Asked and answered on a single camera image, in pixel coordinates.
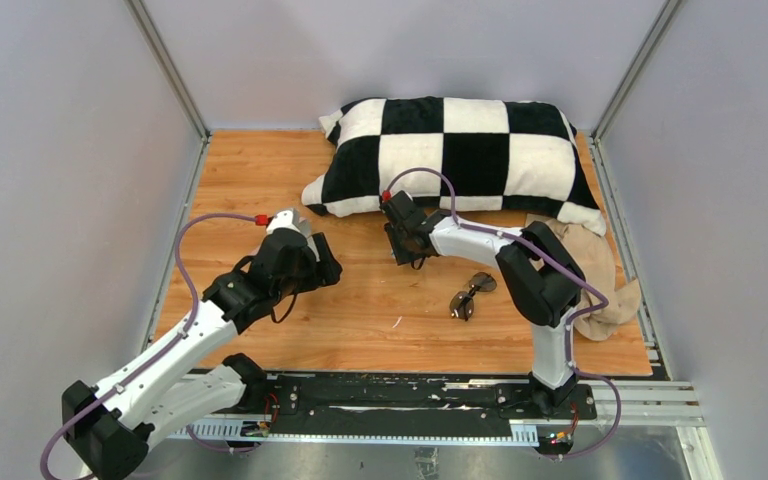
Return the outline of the dark aviator sunglasses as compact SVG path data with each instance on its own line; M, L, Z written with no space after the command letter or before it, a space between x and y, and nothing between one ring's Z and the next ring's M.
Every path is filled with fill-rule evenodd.
M468 281L466 290L456 293L449 303L452 318L468 321L475 311L475 296L478 293L493 292L497 288L496 279L489 273L479 272Z

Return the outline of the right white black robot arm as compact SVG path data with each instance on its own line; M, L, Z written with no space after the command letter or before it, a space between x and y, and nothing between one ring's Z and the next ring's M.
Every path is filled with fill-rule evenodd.
M584 275L554 233L539 222L516 229L457 219L453 212L427 214L405 192L384 192L380 207L399 265L457 257L499 271L512 303L531 324L532 406L549 418L567 409L578 382L569 321Z

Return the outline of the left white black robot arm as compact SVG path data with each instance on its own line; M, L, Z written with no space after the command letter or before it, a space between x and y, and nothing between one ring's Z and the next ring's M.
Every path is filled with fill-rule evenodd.
M219 275L186 317L116 372L61 395L62 436L98 479L125 479L169 434L203 416L236 406L258 411L264 375L243 354L228 357L193 384L180 379L207 354L229 343L277 304L338 283L342 267L326 236L279 227L255 255Z

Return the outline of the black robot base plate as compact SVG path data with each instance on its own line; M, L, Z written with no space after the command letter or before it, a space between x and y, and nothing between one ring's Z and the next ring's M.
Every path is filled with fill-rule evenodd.
M223 365L246 385L236 413L265 415L276 435L363 440L510 438L515 421L566 429L597 417L592 388L577 382L560 407L533 405L529 374L267 373L244 354Z

